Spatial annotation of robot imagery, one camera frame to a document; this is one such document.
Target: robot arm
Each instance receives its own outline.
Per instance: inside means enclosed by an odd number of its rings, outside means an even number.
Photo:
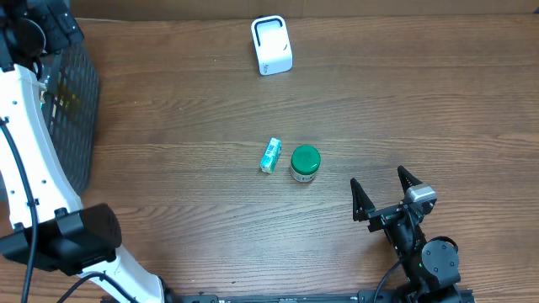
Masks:
[[[401,302],[473,302],[471,291],[460,291],[458,246],[449,237],[427,241],[419,227],[424,217],[434,209],[436,192],[419,181],[404,167],[398,167],[404,198],[398,205],[376,210],[369,197],[354,178],[350,180],[353,196],[354,221],[369,221],[369,231],[384,230],[398,262],[382,279],[377,290],[360,292],[364,302],[378,297],[383,282],[399,265],[403,266],[408,283],[393,294]]]
[[[165,289],[160,278],[148,273],[121,245],[120,225],[110,207],[83,208],[61,169],[46,128],[40,109],[40,83],[36,77],[39,68],[34,71],[40,64],[38,56],[44,50],[54,51],[82,38],[77,25],[71,25],[74,22],[71,14],[60,4],[63,3],[30,11],[20,9],[25,7],[21,1],[0,7],[0,119],[19,151],[35,199],[39,222],[35,268],[60,269],[67,275],[80,277],[103,273],[136,301],[164,302]],[[60,20],[59,24],[63,22],[76,30],[64,32],[60,39],[53,35],[58,28],[37,24],[31,17],[24,16]],[[38,43],[28,45],[25,39],[16,41],[36,33]],[[53,40],[48,34],[58,39]],[[47,38],[52,46],[44,45]],[[19,167],[5,136],[0,136],[0,158],[0,171],[8,193],[9,219],[14,230],[14,234],[0,239],[0,252],[7,259],[26,264],[31,247],[32,218]],[[91,280],[118,301],[128,301],[106,280]]]

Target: green jar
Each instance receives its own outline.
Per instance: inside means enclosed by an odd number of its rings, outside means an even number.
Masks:
[[[297,182],[310,182],[320,168],[320,153],[312,146],[299,146],[292,153],[290,175]]]

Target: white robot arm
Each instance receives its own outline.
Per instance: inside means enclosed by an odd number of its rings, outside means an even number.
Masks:
[[[82,278],[99,273],[90,280],[120,302],[164,302],[164,283],[121,245],[110,207],[84,209],[61,168],[41,113],[39,69],[34,67],[52,45],[59,50],[83,37],[62,1],[32,9],[24,1],[0,6],[0,124],[5,134],[0,135],[0,171],[14,230],[0,239],[0,253],[29,265],[23,301],[35,267]],[[60,39],[46,42],[45,33],[53,31],[51,36]],[[34,207],[37,218],[30,211]]]
[[[2,91],[2,94],[0,94],[0,118],[7,121],[5,127],[8,128],[19,150],[20,158],[28,176],[29,186],[34,198],[38,201],[36,209],[40,229],[44,230],[51,225],[47,224],[48,222],[58,220],[59,213],[65,217],[70,214],[81,213],[83,205],[61,169],[46,129],[40,110],[39,86],[40,84],[35,74],[26,67],[15,65],[14,70],[10,72],[0,72],[0,91]],[[0,239],[0,250],[5,253],[11,248],[12,251],[5,254],[5,256],[10,259],[16,258],[14,261],[19,261],[21,256],[28,255],[28,252],[15,252],[13,243],[16,239],[21,239],[21,237],[17,237],[17,233],[25,233],[25,230],[29,231],[30,227],[32,227],[32,220],[26,195],[24,194],[23,183],[19,175],[19,168],[5,136],[0,136],[0,157],[2,158],[0,171],[2,171],[8,192],[9,219],[15,230],[13,235]],[[80,227],[76,226],[80,221],[73,221],[73,223],[73,228]],[[59,246],[69,245],[72,241],[66,239],[65,235],[63,236],[64,238],[61,241],[58,239],[53,241],[56,241]],[[43,241],[50,240],[40,238],[39,242],[41,244]],[[84,277],[92,273],[105,273],[139,302],[164,302],[164,288],[160,278],[148,273],[121,244],[114,247],[114,250],[114,259],[111,261],[104,260],[91,263],[81,257],[76,263],[89,263],[90,265],[84,266],[76,274]],[[54,264],[59,269],[67,266],[67,264],[61,264],[65,261],[62,260],[61,247],[56,249],[48,247],[42,252],[38,251],[35,267],[50,267],[51,264],[46,263],[50,258],[53,258],[51,256],[54,254],[51,253],[53,251],[59,254],[56,255]],[[89,253],[89,255],[88,258],[95,258],[93,253]],[[106,280],[100,278],[92,278],[91,280],[118,301],[128,301]]]

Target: wood grain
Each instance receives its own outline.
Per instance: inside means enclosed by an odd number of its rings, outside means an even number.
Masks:
[[[102,79],[83,201],[113,208],[137,260],[181,294],[372,289],[396,256],[352,221],[349,180],[394,205],[402,164],[439,192],[422,227],[458,242],[462,288],[539,300],[537,16],[291,19],[294,68],[271,77],[249,26],[83,25]],[[284,151],[266,175],[271,136]],[[322,154],[311,184],[288,173],[301,144]],[[24,267],[0,272],[0,301],[17,300]],[[74,281],[36,273],[32,300]],[[86,284],[72,301],[103,294]]]
[[[77,0],[78,18],[129,21],[533,13],[539,0]]]

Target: black mesh basket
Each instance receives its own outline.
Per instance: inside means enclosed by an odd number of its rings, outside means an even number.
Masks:
[[[88,186],[99,101],[99,78],[86,49],[73,45],[44,61],[43,118],[67,180]]]

